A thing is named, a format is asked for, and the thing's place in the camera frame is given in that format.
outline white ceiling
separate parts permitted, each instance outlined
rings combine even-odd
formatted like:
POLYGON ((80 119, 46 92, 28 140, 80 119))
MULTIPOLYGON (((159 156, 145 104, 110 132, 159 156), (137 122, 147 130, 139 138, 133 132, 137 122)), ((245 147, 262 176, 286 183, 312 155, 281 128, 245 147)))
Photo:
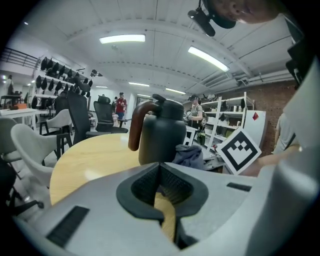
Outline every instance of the white ceiling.
MULTIPOLYGON (((212 22, 216 35, 208 37, 187 16, 197 5, 198 0, 43 1, 29 15, 29 25, 24 29, 67 57, 81 58, 119 86, 132 89, 128 82, 149 84, 133 90, 147 95, 160 93, 171 99, 186 96, 165 88, 187 94, 224 89, 205 86, 224 72, 188 53, 190 46, 227 65, 229 77, 254 77, 285 69, 292 41, 283 16, 262 24, 237 23, 233 29, 212 22), (145 34, 146 41, 99 41, 122 34, 145 34)), ((232 87, 236 87, 234 80, 227 88, 232 87)))

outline ceiling light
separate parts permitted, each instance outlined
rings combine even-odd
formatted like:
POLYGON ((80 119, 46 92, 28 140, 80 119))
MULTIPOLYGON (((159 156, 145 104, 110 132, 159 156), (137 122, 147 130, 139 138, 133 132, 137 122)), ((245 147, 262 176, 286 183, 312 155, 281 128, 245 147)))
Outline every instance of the ceiling light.
POLYGON ((137 94, 137 95, 142 96, 142 97, 148 97, 148 98, 150 98, 150 96, 148 96, 148 95, 143 95, 143 94, 137 94))
POLYGON ((107 36, 99 39, 101 44, 115 43, 115 42, 145 42, 146 36, 144 34, 121 34, 107 36))
POLYGON ((219 60, 203 52, 202 50, 199 50, 191 46, 188 52, 200 57, 201 59, 204 59, 207 62, 210 62, 211 64, 215 65, 217 68, 221 69, 224 72, 227 72, 229 70, 229 68, 225 64, 221 63, 219 60))
POLYGON ((185 92, 182 91, 178 91, 178 90, 174 90, 174 89, 169 89, 169 88, 165 88, 167 91, 171 91, 171 92, 175 92, 175 93, 179 93, 179 94, 186 94, 185 92))
POLYGON ((149 87, 149 84, 138 83, 138 82, 129 82, 129 85, 135 85, 135 86, 147 86, 147 87, 149 87))

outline black office chair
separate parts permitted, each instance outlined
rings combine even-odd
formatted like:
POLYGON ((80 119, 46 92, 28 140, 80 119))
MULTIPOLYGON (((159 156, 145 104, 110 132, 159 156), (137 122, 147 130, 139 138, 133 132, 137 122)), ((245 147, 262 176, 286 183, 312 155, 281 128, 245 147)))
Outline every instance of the black office chair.
POLYGON ((44 203, 36 200, 15 206, 16 199, 22 201, 21 195, 14 187, 15 181, 15 170, 0 158, 0 203, 4 204, 6 201, 9 201, 8 208, 11 215, 17 216, 35 205, 37 205, 40 209, 44 208, 44 203))
POLYGON ((99 96, 98 101, 93 103, 96 116, 98 117, 97 131, 108 131, 112 134, 126 134, 128 129, 113 127, 112 105, 110 99, 105 96, 99 96))
POLYGON ((110 134, 110 132, 90 131, 91 125, 87 111, 87 99, 73 91, 67 92, 69 113, 74 125, 73 145, 87 138, 110 134))

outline white desk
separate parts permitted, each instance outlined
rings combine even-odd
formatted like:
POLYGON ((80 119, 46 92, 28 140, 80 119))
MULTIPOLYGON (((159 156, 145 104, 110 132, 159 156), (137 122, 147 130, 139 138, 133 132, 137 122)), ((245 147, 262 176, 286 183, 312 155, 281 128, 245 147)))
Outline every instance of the white desk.
POLYGON ((185 145, 187 142, 189 142, 188 145, 191 146, 194 143, 194 138, 195 138, 195 135, 196 135, 196 131, 198 129, 190 127, 190 126, 187 126, 187 125, 185 127, 186 127, 186 132, 187 133, 191 133, 191 136, 190 136, 190 138, 188 138, 187 135, 185 135, 183 145, 185 145))
POLYGON ((36 129, 36 114, 38 110, 32 108, 24 108, 24 109, 17 109, 17 110, 7 110, 2 109, 0 110, 1 117, 8 117, 8 118, 22 118, 22 123, 25 123, 25 117, 32 117, 31 125, 33 129, 36 129))

